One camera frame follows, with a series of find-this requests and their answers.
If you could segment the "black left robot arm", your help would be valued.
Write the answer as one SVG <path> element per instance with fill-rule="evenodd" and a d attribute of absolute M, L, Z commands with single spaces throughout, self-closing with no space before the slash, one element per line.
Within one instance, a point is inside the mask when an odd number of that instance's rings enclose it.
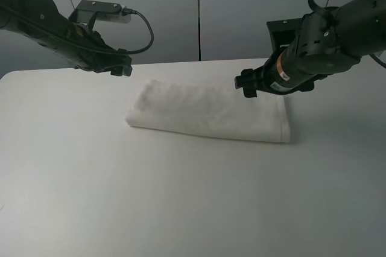
<path fill-rule="evenodd" d="M 116 50 L 98 32 L 62 16 L 53 0 L 1 0 L 1 30 L 29 38 L 74 69 L 115 76 L 132 73 L 131 57 L 96 52 Z"/>

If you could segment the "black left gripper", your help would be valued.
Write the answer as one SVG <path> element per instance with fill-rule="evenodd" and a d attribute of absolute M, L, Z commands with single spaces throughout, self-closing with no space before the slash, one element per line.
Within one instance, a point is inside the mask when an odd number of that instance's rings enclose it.
<path fill-rule="evenodd" d="M 131 57 L 96 52 L 97 49 L 115 51 L 106 45 L 98 32 L 88 29 L 83 24 L 66 21 L 62 28 L 62 35 L 77 43 L 74 46 L 62 42 L 62 57 L 71 67 L 87 72 L 108 72 L 114 76 L 131 76 Z"/>

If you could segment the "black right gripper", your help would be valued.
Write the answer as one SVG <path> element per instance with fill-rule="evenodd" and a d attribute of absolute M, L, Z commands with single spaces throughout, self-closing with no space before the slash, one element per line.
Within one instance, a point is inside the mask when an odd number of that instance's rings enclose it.
<path fill-rule="evenodd" d="M 310 92 L 315 88 L 312 77 L 301 83 L 291 84 L 291 78 L 282 67 L 282 56 L 286 47 L 281 47 L 270 56 L 263 66 L 244 69 L 234 79 L 235 88 L 242 89 L 246 98 L 255 98 L 258 91 L 273 95 L 289 95 L 294 92 Z"/>

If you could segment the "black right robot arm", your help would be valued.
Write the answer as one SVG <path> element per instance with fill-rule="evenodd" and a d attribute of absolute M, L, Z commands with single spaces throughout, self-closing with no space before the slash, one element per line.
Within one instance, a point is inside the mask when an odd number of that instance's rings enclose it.
<path fill-rule="evenodd" d="M 385 50 L 385 0 L 352 0 L 321 7 L 308 0 L 311 13 L 267 22 L 273 53 L 263 66 L 235 77 L 246 98 L 262 91 L 274 95 L 309 92 L 315 82 L 348 71 Z"/>

